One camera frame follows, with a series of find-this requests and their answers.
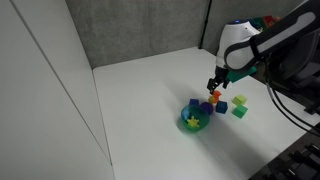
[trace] white wall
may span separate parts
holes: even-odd
[[[9,0],[0,1],[0,23],[0,179],[113,180],[107,157]]]
[[[105,154],[104,124],[89,62],[64,0],[13,0]]]

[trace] gray wall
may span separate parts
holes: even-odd
[[[197,46],[209,0],[66,0],[91,67]],[[284,16],[302,0],[213,0],[204,48],[237,18]]]
[[[91,67],[198,44],[207,0],[66,0]]]
[[[227,22],[265,15],[283,17],[303,0],[213,0],[203,48],[216,54]]]

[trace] yellow star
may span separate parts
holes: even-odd
[[[199,120],[195,119],[194,116],[191,116],[191,119],[187,120],[189,126],[199,128]]]

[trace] blue block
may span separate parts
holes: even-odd
[[[228,110],[228,103],[224,101],[219,101],[216,106],[216,112],[225,114]]]
[[[213,106],[208,102],[204,102],[200,105],[200,107],[205,110],[209,115],[213,113]]]
[[[199,99],[190,99],[189,101],[189,106],[193,105],[193,106],[199,106]]]

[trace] white table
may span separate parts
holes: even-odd
[[[214,114],[196,134],[180,124],[190,98],[206,101],[215,56],[190,48],[94,70],[116,180],[248,179],[304,131],[273,106],[264,84],[246,77],[222,92],[225,115]],[[231,100],[248,98],[247,114],[231,114]],[[298,103],[280,96],[311,124]]]

